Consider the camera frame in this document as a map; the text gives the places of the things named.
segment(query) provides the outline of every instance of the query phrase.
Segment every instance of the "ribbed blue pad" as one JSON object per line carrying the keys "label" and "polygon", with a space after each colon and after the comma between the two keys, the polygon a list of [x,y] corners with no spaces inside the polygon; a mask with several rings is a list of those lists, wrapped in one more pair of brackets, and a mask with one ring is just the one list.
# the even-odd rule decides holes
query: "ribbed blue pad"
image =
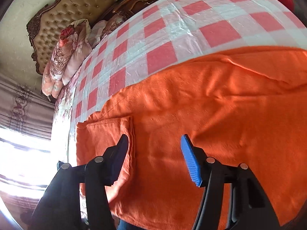
{"label": "ribbed blue pad", "polygon": [[189,141],[184,135],[181,137],[180,144],[181,144],[181,151],[185,158],[185,162],[188,166],[190,177],[192,181],[195,182],[196,185],[199,187],[201,184],[201,171],[200,171],[200,166],[192,150],[193,146],[189,144]]}

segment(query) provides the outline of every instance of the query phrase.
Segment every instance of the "beige wall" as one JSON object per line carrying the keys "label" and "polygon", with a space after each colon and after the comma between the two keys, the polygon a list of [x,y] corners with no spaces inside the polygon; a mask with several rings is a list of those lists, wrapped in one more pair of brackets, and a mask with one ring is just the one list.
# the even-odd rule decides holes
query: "beige wall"
{"label": "beige wall", "polygon": [[54,0],[14,0],[0,21],[0,72],[40,93],[42,76],[35,71],[26,25]]}

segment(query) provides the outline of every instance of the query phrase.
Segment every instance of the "folded orange cloth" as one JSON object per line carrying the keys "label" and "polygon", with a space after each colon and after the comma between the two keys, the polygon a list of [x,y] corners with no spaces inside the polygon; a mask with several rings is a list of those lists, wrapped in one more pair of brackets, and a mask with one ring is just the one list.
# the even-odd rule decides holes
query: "folded orange cloth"
{"label": "folded orange cloth", "polygon": [[223,164],[247,163],[283,225],[307,199],[306,103],[305,50],[244,47],[199,57],[120,90],[79,123],[78,164],[127,134],[123,170],[107,192],[113,213],[145,229],[190,230],[203,189],[180,149],[188,134]]}

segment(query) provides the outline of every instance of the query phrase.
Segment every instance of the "bed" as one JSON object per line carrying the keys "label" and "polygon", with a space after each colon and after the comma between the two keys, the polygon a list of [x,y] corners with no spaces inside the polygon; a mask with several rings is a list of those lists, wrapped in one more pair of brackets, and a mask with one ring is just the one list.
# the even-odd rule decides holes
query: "bed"
{"label": "bed", "polygon": [[[40,24],[54,13],[51,7],[36,14],[41,18]],[[92,25],[99,13],[102,10],[89,19]],[[66,20],[62,16],[54,34],[75,19],[80,17]],[[34,17],[30,24],[34,25],[35,20]],[[46,33],[51,29],[37,26],[37,34],[30,36],[38,73],[42,73],[56,43],[53,34]],[[277,0],[156,1],[106,36],[61,91],[52,130],[57,158],[76,165],[76,124],[100,111],[121,88],[188,59],[255,45],[307,49],[307,29]]]}

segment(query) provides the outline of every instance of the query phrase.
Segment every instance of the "carved wooden headboard frame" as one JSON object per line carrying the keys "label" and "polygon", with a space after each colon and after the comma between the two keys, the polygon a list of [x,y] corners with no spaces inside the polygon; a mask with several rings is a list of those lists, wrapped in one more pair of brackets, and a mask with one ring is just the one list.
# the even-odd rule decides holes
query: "carved wooden headboard frame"
{"label": "carved wooden headboard frame", "polygon": [[34,45],[34,38],[38,35],[39,31],[40,31],[40,20],[42,15],[49,11],[50,9],[54,8],[61,0],[55,0],[51,5],[46,4],[42,9],[40,9],[35,16],[33,16],[33,18],[28,22],[27,24],[27,31],[29,34],[29,40],[31,43],[31,46],[34,49],[34,53],[31,55],[33,61],[36,62],[36,72],[38,74],[42,73],[39,71],[39,63],[37,60],[37,51],[36,51],[36,47]]}

